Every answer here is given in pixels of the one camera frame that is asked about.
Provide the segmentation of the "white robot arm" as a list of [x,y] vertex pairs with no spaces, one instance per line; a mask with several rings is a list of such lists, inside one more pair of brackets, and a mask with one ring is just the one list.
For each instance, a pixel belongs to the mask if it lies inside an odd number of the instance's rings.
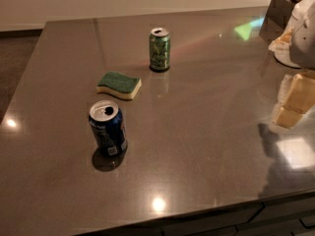
[[283,34],[269,49],[288,67],[315,69],[315,0],[302,0],[294,6]]

